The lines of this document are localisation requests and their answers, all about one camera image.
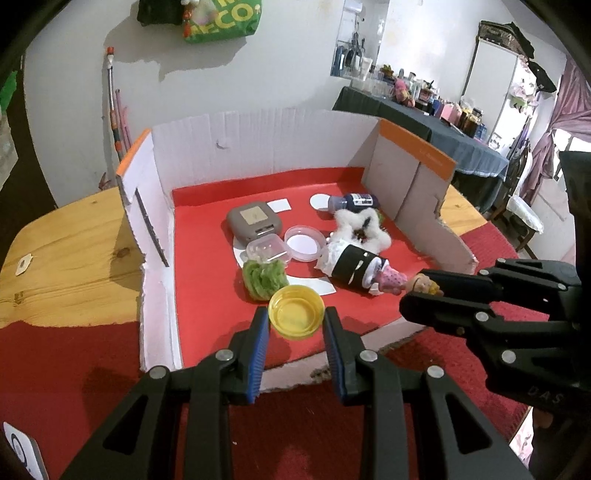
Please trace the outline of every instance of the beige sticker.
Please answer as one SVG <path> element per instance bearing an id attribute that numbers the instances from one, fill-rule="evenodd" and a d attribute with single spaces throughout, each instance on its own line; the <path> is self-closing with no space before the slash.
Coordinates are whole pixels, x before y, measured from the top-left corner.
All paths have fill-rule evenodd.
<path id="1" fill-rule="evenodd" d="M 262 211 L 261 207 L 252 207 L 248 210 L 243 210 L 240 212 L 240 215 L 242 215 L 242 218 L 244 218 L 249 225 L 254 225 L 255 223 L 262 222 L 269 218 L 265 215 L 265 212 Z"/>

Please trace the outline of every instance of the round plastic lid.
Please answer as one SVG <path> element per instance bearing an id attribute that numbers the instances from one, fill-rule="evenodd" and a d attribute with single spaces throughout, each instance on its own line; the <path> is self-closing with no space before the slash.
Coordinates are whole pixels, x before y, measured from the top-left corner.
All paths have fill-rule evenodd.
<path id="1" fill-rule="evenodd" d="M 269 302 L 269 320 L 288 340 L 309 338 L 324 319 L 324 302 L 309 287 L 289 285 L 276 292 Z"/>
<path id="2" fill-rule="evenodd" d="M 306 225 L 291 227 L 285 232 L 285 243 L 291 248 L 291 256 L 300 262 L 313 262 L 320 258 L 320 250 L 326 238 L 315 228 Z"/>

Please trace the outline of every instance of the yellow bottle cap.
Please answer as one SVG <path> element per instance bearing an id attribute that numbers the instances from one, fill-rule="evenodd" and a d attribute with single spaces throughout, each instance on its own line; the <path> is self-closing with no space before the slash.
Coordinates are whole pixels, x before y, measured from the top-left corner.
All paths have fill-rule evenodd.
<path id="1" fill-rule="evenodd" d="M 275 292 L 269 302 L 269 320 L 288 340 L 314 335 L 324 319 L 324 302 L 309 287 L 288 285 Z"/>

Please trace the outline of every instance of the pink curtain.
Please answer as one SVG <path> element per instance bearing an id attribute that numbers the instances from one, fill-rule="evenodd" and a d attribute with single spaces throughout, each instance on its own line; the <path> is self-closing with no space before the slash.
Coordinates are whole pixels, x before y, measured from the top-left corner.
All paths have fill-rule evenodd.
<path id="1" fill-rule="evenodd" d="M 534 164 L 522 190 L 522 196 L 530 204 L 542 179 L 549 179 L 554 175 L 552 130 L 556 128 L 565 130 L 583 141 L 591 142 L 591 91 L 583 73 L 570 56 L 567 56 L 548 130 L 532 152 Z"/>

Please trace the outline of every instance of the clear plastic container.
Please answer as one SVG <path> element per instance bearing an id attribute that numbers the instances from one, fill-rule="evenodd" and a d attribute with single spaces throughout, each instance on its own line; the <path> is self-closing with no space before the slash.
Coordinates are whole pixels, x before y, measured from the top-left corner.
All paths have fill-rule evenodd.
<path id="1" fill-rule="evenodd" d="M 318 230 L 306 225 L 291 227 L 285 232 L 285 243 L 294 260 L 313 262 L 320 258 L 320 250 L 326 246 L 326 237 Z"/>
<path id="2" fill-rule="evenodd" d="M 291 260 L 291 249 L 276 234 L 262 236 L 246 246 L 246 256 L 249 260 L 260 263 L 281 260 L 288 264 Z"/>

